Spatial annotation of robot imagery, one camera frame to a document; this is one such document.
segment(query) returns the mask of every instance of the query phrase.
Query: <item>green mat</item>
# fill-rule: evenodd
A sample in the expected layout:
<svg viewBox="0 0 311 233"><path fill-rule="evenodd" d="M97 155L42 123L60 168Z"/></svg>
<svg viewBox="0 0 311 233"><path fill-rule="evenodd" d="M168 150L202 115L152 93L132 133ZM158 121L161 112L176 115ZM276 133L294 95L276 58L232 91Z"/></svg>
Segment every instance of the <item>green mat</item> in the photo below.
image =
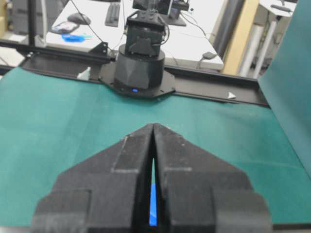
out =
<svg viewBox="0 0 311 233"><path fill-rule="evenodd" d="M277 56L259 83L311 177L310 9L310 0L299 0Z"/></svg>
<svg viewBox="0 0 311 233"><path fill-rule="evenodd" d="M16 68L0 81L0 111L0 225L29 225L57 174L155 122L246 171L275 223L311 221L311 180L268 108L133 100Z"/></svg>

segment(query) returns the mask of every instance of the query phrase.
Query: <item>blue object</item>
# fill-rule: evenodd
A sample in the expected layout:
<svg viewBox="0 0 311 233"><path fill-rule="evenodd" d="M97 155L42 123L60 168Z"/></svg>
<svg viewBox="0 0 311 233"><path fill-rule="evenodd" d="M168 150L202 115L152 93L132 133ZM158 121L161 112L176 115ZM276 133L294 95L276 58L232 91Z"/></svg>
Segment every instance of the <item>blue object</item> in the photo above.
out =
<svg viewBox="0 0 311 233"><path fill-rule="evenodd" d="M156 184L151 185L149 225L156 226Z"/></svg>
<svg viewBox="0 0 311 233"><path fill-rule="evenodd" d="M83 42L86 40L84 35L62 34L62 37L66 42Z"/></svg>

